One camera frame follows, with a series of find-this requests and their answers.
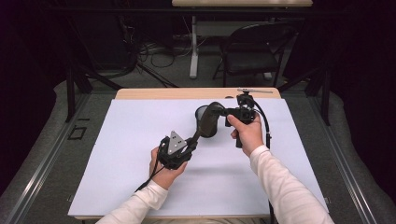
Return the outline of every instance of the white long-sleeve shirt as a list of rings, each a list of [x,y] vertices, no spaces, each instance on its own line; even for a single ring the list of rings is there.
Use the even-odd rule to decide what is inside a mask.
[[[260,179],[279,223],[333,223],[318,199],[271,154],[266,146],[257,147],[251,153],[250,166]],[[141,223],[150,208],[161,207],[167,192],[154,181],[150,181],[145,188],[136,192],[127,202],[97,223]]]

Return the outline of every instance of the white paper sheet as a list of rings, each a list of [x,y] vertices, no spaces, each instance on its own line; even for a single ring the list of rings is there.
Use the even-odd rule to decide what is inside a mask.
[[[270,124],[271,151],[327,208],[286,102],[255,100]],[[235,99],[113,100],[68,215],[104,216],[126,201],[149,176],[150,151],[171,131],[192,137],[195,110],[213,101],[237,107]],[[163,207],[150,210],[149,217],[269,214],[268,198],[248,157],[235,147],[233,128],[224,124],[220,117],[216,135],[198,140],[186,171]]]

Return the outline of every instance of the dark background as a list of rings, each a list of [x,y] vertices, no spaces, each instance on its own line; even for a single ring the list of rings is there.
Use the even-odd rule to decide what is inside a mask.
[[[58,29],[64,32],[64,46],[58,46],[59,39],[49,33],[45,15],[32,7],[35,1],[3,2],[0,7],[0,193],[18,171],[50,115],[56,99],[53,88],[65,80],[68,55],[95,69],[122,69],[134,64],[129,54],[131,46],[122,43],[123,33],[114,16],[78,16],[74,18],[75,26],[62,19],[52,21],[60,24]],[[114,5],[110,0],[84,1],[93,2],[98,6]],[[136,7],[171,6],[171,1],[132,2]],[[316,8],[347,10],[354,19],[306,20],[284,76],[296,78],[331,58],[331,63],[326,65],[332,69],[332,91],[345,103],[354,147],[377,184],[396,202],[396,18],[392,14],[396,8],[391,1],[371,2],[314,1]],[[163,44],[172,45],[172,40],[166,37],[172,35],[169,31],[183,30],[180,21],[168,17],[160,25],[156,23],[158,19],[146,17],[137,25],[145,37],[155,40],[164,36]],[[101,20],[100,30],[81,28],[83,23],[95,20]],[[76,36],[73,27],[79,27],[80,36]],[[85,41],[90,43],[88,48],[84,40],[90,40]]]

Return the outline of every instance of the black office chair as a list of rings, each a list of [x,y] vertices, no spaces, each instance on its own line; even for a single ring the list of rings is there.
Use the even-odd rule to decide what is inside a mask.
[[[276,73],[273,82],[275,87],[284,49],[296,33],[295,28],[287,22],[239,28],[220,45],[221,62],[212,78],[216,78],[220,66],[224,64],[223,87],[226,87],[227,75]]]

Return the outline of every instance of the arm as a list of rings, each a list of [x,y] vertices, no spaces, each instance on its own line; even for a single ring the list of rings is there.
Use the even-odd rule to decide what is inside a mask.
[[[239,134],[242,150],[250,158],[251,169],[259,177],[279,223],[333,223],[317,198],[264,145],[258,114],[249,125],[234,116],[227,119],[235,127],[231,136]]]
[[[166,199],[168,190],[154,181],[134,193],[128,201],[100,219],[98,224],[141,223],[150,208],[158,210]]]
[[[266,146],[253,150],[250,165],[259,177],[279,223],[333,223],[318,199]]]
[[[151,162],[149,173],[152,174],[155,162],[157,161],[158,148],[151,150]],[[160,209],[166,199],[168,190],[186,169],[187,163],[184,162],[177,170],[162,169],[158,163],[155,172],[158,172],[143,189],[137,191],[132,197],[123,203],[119,208],[113,210],[97,223],[116,224],[116,223],[141,223],[150,208]]]

